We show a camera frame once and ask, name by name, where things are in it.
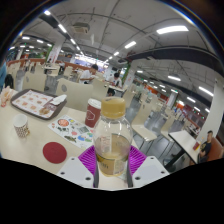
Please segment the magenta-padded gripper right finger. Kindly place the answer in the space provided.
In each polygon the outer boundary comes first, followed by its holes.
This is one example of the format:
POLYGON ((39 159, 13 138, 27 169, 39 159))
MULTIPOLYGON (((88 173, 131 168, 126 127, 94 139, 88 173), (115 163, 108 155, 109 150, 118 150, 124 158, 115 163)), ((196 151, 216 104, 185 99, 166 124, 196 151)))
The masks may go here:
POLYGON ((131 147, 127 164, 129 188, 140 188, 167 176, 169 172, 155 156, 146 156, 134 146, 131 147))

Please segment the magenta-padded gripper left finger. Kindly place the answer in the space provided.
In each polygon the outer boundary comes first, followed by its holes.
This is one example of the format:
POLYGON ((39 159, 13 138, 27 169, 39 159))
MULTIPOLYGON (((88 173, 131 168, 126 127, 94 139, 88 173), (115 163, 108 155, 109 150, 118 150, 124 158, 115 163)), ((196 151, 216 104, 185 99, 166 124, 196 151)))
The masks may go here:
POLYGON ((91 146, 78 157, 70 157, 57 175, 82 187, 97 188, 99 172, 95 148, 91 146))

